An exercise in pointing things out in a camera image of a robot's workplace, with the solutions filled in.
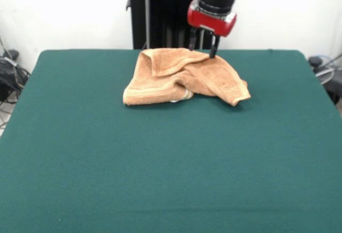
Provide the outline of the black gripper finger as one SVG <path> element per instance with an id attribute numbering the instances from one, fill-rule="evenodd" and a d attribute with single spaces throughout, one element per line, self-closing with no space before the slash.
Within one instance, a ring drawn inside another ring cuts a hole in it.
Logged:
<path id="1" fill-rule="evenodd" d="M 219 35 L 215 35 L 215 34 L 212 34 L 212 35 L 213 35 L 213 43 L 212 43 L 211 51 L 209 54 L 210 59 L 215 58 L 218 47 L 219 47 L 219 42 L 220 42 L 220 36 Z"/>
<path id="2" fill-rule="evenodd" d="M 190 38 L 189 38 L 189 50 L 194 50 L 196 47 L 196 41 L 197 41 L 197 28 L 191 28 L 190 31 Z"/>

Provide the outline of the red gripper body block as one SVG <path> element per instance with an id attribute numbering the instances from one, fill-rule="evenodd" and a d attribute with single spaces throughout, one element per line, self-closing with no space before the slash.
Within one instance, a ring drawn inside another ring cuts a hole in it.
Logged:
<path id="1" fill-rule="evenodd" d="M 189 25 L 194 28 L 201 28 L 214 35 L 227 37 L 236 23 L 237 14 L 234 12 L 224 16 L 209 14 L 199 7 L 199 0 L 192 0 L 187 19 Z"/>

